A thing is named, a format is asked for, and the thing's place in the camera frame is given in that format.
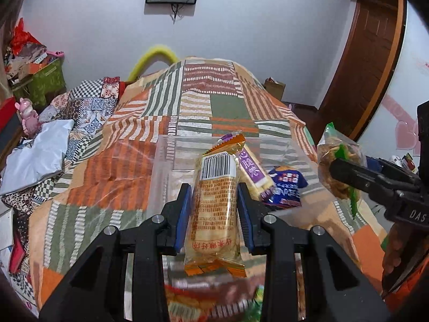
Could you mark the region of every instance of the green box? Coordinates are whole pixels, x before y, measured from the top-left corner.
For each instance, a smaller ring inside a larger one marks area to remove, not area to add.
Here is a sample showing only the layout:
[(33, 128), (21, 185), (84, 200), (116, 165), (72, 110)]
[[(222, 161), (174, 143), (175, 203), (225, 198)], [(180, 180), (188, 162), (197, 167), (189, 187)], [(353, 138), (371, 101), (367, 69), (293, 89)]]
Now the green box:
[(48, 105), (46, 94), (58, 92), (65, 86), (61, 61), (56, 59), (36, 72), (30, 79), (12, 88), (12, 92), (17, 101), (19, 98), (29, 98), (34, 108), (44, 108)]

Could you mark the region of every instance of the white wall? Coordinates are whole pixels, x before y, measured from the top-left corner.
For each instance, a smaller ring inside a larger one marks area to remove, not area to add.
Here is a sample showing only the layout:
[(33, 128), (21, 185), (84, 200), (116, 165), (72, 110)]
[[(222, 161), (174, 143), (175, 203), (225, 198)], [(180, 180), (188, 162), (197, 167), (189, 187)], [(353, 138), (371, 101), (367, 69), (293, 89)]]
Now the white wall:
[(354, 12), (356, 9), (356, 1), (357, 0), (350, 0), (350, 6), (347, 12), (347, 17), (345, 19), (343, 33), (341, 35), (341, 38), (339, 39), (338, 46), (335, 51), (333, 61), (331, 63), (331, 68), (329, 69), (329, 72), (325, 77), (325, 81), (323, 82), (322, 87), (319, 91), (319, 95), (315, 101), (316, 108), (320, 108), (320, 105), (322, 104), (323, 99), (325, 98), (325, 95), (328, 92), (329, 86), (331, 85), (331, 82), (334, 78), (335, 72), (337, 71), (338, 64), (340, 63), (341, 57), (343, 56), (344, 48), (346, 47), (351, 25), (353, 23)]
[[(419, 15), (408, 3), (404, 41), (395, 72), (387, 88), (391, 96), (413, 118), (417, 106), (429, 100), (429, 32)], [(382, 104), (359, 139), (367, 155), (389, 160), (413, 151), (396, 148), (395, 127), (398, 120)], [(419, 157), (413, 156), (416, 166)]]
[(145, 0), (24, 0), (25, 28), (66, 53), (69, 88), (103, 76), (126, 78), (152, 45), (179, 57), (220, 57), (264, 81), (287, 84), (284, 100), (314, 105), (329, 76), (350, 0), (198, 0), (175, 24), (170, 6)]

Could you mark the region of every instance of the blue snack bag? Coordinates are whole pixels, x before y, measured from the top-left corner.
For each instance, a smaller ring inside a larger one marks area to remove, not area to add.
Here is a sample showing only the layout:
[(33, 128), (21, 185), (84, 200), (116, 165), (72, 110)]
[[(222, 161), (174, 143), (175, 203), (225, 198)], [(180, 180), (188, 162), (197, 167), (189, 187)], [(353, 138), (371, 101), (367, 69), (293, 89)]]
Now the blue snack bag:
[(289, 166), (277, 166), (268, 174), (276, 187), (271, 197), (265, 201), (266, 204), (273, 206), (273, 210), (301, 206), (298, 189), (308, 185), (301, 172)]

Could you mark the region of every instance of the pink figurine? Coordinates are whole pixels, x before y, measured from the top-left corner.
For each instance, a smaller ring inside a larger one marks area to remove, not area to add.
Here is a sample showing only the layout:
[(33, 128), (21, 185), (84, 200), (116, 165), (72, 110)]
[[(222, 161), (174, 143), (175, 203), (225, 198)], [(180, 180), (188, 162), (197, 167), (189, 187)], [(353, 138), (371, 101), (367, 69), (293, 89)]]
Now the pink figurine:
[(21, 115), (24, 134), (29, 138), (34, 138), (39, 132), (41, 124), (39, 122), (39, 115), (33, 109), (33, 103), (27, 98), (20, 98), (19, 103), (15, 103), (15, 108), (19, 110), (19, 114)]

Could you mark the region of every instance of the rice cracker package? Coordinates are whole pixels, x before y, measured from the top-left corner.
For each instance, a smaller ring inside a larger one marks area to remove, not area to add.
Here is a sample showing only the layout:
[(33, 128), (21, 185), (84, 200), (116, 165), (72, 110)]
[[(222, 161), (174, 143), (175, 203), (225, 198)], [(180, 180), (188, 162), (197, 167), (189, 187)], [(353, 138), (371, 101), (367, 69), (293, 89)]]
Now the rice cracker package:
[(216, 300), (207, 296), (165, 286), (170, 322), (205, 322)]
[(239, 252), (236, 196), (242, 134), (221, 142), (197, 160), (193, 209), (185, 241), (185, 271), (195, 275), (226, 268), (245, 277)]

